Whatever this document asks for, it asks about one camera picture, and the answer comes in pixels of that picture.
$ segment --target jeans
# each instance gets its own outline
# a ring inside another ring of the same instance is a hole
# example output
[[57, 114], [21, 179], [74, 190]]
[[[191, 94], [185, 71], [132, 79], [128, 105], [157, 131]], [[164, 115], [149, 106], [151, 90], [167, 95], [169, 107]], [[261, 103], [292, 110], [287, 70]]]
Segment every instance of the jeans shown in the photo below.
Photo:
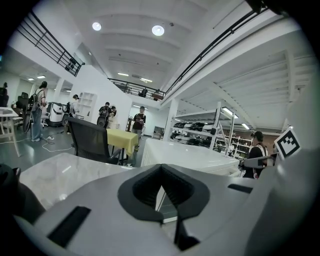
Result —
[[41, 129], [42, 129], [41, 114], [42, 114], [42, 111], [40, 108], [38, 108], [36, 111], [31, 112], [32, 120], [33, 120], [33, 125], [31, 129], [31, 139], [33, 141], [37, 139], [41, 139]]
[[134, 146], [135, 148], [139, 147], [139, 145], [140, 145], [141, 132], [142, 132], [142, 130], [132, 129], [132, 133], [138, 134], [138, 145]]

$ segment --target yellow tablecloth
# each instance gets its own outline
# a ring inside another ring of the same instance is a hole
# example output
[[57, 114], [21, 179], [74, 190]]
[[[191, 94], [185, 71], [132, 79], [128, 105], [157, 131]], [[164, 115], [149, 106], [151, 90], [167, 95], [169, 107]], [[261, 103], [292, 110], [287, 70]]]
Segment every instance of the yellow tablecloth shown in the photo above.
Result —
[[120, 149], [126, 149], [126, 154], [131, 156], [134, 152], [134, 146], [138, 145], [138, 135], [132, 132], [107, 129], [108, 144]]

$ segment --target office chair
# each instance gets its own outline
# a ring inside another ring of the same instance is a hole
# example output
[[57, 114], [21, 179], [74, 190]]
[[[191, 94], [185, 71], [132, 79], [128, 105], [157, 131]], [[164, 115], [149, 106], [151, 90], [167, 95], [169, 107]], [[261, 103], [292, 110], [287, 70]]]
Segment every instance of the office chair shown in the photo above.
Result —
[[107, 129], [78, 118], [67, 119], [74, 143], [74, 155], [98, 162], [116, 165], [121, 149], [110, 156]]

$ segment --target white wall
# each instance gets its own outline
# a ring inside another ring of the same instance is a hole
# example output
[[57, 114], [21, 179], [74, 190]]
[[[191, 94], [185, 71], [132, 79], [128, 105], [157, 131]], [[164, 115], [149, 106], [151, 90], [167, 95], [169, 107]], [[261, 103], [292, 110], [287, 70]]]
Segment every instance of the white wall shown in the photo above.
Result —
[[97, 123], [99, 109], [101, 106], [104, 106], [106, 102], [110, 102], [111, 105], [116, 106], [117, 122], [120, 124], [119, 129], [126, 129], [132, 105], [131, 98], [91, 65], [81, 67], [70, 94], [80, 95], [80, 93], [83, 92], [97, 95], [97, 100], [93, 106], [93, 110], [91, 110], [91, 123]]
[[33, 83], [20, 79], [14, 100], [18, 100], [18, 96], [20, 96], [21, 93], [27, 93], [30, 97], [32, 86], [33, 86]]
[[[139, 113], [139, 108], [132, 106], [130, 109], [130, 117], [134, 117], [135, 114]], [[145, 130], [144, 134], [152, 136], [155, 130], [155, 127], [166, 127], [166, 122], [169, 114], [169, 110], [158, 110], [155, 108], [148, 108], [144, 111], [145, 114]]]
[[7, 87], [8, 96], [9, 96], [8, 106], [10, 106], [13, 101], [17, 100], [16, 95], [17, 95], [17, 90], [20, 83], [20, 77], [12, 73], [0, 71], [0, 87], [2, 87], [5, 82], [8, 85]]

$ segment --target balcony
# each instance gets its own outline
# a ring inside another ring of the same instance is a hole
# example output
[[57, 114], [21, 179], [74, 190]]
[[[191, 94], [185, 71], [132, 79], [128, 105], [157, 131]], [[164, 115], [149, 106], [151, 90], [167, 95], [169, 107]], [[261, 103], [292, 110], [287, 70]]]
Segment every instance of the balcony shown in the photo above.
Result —
[[162, 101], [166, 93], [161, 90], [150, 88], [133, 82], [109, 78], [109, 80], [126, 94], [136, 95], [153, 101]]
[[77, 76], [82, 63], [75, 60], [32, 11], [24, 18], [17, 31], [58, 65]]

